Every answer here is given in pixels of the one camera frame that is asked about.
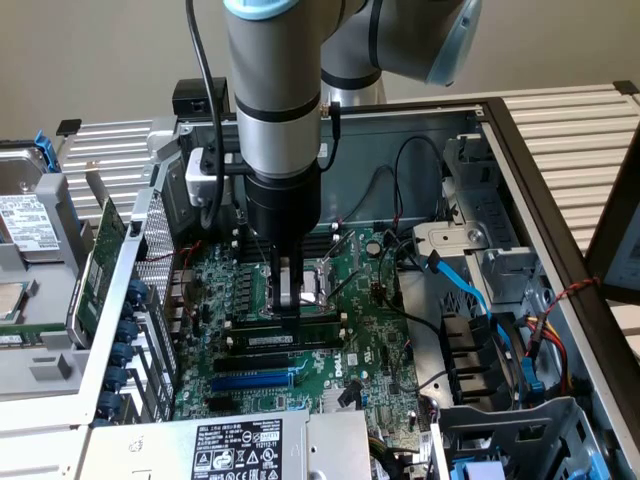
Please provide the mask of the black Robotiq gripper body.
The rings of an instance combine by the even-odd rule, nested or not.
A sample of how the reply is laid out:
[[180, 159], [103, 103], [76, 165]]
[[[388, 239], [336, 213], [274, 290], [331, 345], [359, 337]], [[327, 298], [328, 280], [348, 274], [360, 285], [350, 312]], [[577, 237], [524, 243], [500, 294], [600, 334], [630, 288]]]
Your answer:
[[292, 248], [317, 225], [321, 215], [321, 170], [312, 164], [300, 174], [274, 179], [244, 178], [249, 223], [276, 248]]

